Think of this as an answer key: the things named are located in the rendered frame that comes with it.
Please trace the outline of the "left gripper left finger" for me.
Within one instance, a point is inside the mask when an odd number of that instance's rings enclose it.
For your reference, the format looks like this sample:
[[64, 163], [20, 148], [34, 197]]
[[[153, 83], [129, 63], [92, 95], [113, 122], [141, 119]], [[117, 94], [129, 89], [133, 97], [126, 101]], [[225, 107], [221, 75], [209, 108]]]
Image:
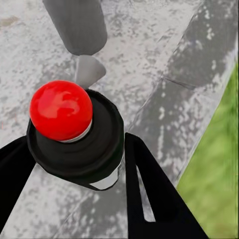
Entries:
[[35, 164], [28, 149], [27, 136], [19, 137], [0, 149], [0, 233]]

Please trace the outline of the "insectifuge atomizer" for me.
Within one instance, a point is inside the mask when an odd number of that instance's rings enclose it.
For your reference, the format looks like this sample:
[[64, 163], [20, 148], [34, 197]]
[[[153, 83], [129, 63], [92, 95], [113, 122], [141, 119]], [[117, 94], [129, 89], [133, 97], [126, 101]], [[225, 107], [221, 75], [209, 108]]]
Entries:
[[116, 105], [88, 89], [106, 75], [102, 63], [81, 54], [75, 83], [40, 87], [30, 104], [28, 149], [47, 173], [105, 191], [119, 180], [124, 157], [124, 121]]

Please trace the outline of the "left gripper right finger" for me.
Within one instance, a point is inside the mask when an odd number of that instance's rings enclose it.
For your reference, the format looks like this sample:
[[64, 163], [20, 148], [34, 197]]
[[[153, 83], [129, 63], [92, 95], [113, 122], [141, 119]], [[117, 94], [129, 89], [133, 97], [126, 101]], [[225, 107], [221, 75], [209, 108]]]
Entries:
[[[209, 239], [144, 141], [124, 137], [128, 239]], [[144, 219], [136, 166], [156, 222]]]

